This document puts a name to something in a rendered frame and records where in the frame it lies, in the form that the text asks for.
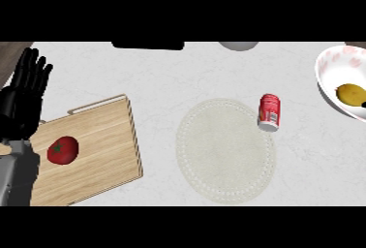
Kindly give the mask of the wooden cutting board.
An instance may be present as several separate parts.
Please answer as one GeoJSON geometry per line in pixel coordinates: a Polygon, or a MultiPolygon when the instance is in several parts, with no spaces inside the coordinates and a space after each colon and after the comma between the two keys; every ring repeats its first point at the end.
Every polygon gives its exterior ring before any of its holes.
{"type": "MultiPolygon", "coordinates": [[[[126,95],[74,108],[41,122],[30,138],[40,155],[30,205],[71,205],[143,175],[130,100],[126,95]],[[47,160],[47,149],[61,137],[74,137],[78,155],[68,165],[47,160]]],[[[12,152],[0,142],[0,155],[12,152]]]]}

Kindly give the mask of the red can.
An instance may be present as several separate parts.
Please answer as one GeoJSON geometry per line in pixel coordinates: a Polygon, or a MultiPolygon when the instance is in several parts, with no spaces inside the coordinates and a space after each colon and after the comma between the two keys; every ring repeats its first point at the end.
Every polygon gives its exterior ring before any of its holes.
{"type": "Polygon", "coordinates": [[[261,131],[276,132],[281,122],[281,100],[273,94],[264,94],[260,98],[257,125],[261,131]]]}

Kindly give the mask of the grey round object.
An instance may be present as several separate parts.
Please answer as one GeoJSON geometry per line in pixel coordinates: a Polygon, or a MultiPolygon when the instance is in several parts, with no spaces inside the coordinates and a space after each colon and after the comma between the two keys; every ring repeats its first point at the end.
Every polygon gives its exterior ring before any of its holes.
{"type": "Polygon", "coordinates": [[[220,42],[220,44],[235,51],[245,51],[257,46],[257,42],[220,42]]]}

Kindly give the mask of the yellow lemon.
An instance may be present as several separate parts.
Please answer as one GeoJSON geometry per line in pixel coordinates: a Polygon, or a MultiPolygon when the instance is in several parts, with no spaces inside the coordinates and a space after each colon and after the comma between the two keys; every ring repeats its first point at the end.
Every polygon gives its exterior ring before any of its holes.
{"type": "Polygon", "coordinates": [[[347,83],[337,89],[340,101],[353,107],[360,107],[366,103],[366,90],[356,84],[347,83]]]}

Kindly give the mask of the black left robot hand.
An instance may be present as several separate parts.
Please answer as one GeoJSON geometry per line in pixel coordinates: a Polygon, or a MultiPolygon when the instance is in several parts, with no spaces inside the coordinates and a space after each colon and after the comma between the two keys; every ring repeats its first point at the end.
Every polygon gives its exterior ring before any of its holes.
{"type": "Polygon", "coordinates": [[[27,47],[16,65],[11,85],[0,90],[0,142],[28,140],[37,131],[43,95],[53,65],[27,47]]]}

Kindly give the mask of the white bowl with pink pattern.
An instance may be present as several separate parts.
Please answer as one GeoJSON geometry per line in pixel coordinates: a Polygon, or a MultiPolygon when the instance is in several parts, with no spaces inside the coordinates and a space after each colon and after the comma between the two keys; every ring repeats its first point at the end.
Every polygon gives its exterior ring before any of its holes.
{"type": "Polygon", "coordinates": [[[357,46],[326,48],[316,58],[315,75],[331,106],[344,115],[366,122],[366,108],[348,106],[337,96],[337,88],[347,83],[366,90],[366,49],[357,46]]]}

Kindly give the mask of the red tomato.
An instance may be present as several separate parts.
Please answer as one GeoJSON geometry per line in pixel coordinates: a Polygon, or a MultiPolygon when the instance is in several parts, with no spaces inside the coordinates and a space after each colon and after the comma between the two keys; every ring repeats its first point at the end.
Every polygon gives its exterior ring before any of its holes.
{"type": "Polygon", "coordinates": [[[47,160],[58,165],[68,165],[78,155],[78,142],[74,137],[61,137],[47,149],[47,160]]]}

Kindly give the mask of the white round placemat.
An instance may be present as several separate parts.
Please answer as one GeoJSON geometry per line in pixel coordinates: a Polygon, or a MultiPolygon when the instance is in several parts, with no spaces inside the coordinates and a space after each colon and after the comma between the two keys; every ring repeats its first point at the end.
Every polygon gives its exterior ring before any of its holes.
{"type": "Polygon", "coordinates": [[[192,188],[211,201],[254,199],[272,180],[276,148],[253,109],[230,99],[194,106],[177,129],[176,157],[192,188]]]}

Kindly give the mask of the black appliance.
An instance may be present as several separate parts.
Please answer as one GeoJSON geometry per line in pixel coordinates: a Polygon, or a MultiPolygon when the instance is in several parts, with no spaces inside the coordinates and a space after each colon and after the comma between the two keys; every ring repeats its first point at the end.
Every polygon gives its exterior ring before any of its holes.
{"type": "Polygon", "coordinates": [[[183,42],[112,42],[114,47],[134,49],[182,50],[183,42]]]}

